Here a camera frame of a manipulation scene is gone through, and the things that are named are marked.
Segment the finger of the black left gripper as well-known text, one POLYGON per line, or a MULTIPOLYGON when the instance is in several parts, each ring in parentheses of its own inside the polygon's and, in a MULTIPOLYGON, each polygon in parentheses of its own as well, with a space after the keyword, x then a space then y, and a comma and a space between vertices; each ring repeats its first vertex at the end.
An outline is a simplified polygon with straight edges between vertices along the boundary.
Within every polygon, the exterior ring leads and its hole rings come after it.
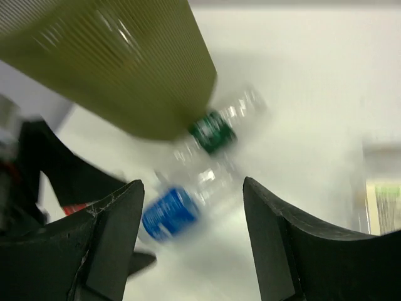
POLYGON ((131 277, 157 261, 154 253, 147 251, 133 251, 128 263, 128 277, 131 277))

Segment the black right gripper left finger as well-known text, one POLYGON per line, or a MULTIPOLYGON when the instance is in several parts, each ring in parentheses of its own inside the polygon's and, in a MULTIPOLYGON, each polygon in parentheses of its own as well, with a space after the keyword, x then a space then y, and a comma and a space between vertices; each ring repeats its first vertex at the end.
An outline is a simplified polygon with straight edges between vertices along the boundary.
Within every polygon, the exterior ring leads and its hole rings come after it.
POLYGON ((43 230, 1 238, 1 300, 122 300, 142 214, 135 180, 43 230))

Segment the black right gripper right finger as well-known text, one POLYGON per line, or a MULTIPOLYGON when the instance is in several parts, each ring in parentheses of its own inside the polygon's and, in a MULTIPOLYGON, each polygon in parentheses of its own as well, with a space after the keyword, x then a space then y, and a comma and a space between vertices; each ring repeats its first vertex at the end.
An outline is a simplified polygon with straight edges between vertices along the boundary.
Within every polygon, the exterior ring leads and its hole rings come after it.
POLYGON ((253 178, 244 210, 262 300, 399 300, 400 232, 373 236, 323 221, 253 178))

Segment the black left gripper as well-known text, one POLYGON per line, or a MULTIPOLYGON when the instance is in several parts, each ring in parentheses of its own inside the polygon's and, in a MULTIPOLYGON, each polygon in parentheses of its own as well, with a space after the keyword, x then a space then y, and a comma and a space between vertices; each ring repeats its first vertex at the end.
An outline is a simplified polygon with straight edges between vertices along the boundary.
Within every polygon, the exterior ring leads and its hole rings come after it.
POLYGON ((70 151, 43 119, 25 118, 19 106, 2 94, 2 234, 26 234, 48 222, 48 212, 39 206, 41 172, 49 179, 60 207, 91 205, 125 185, 70 151))

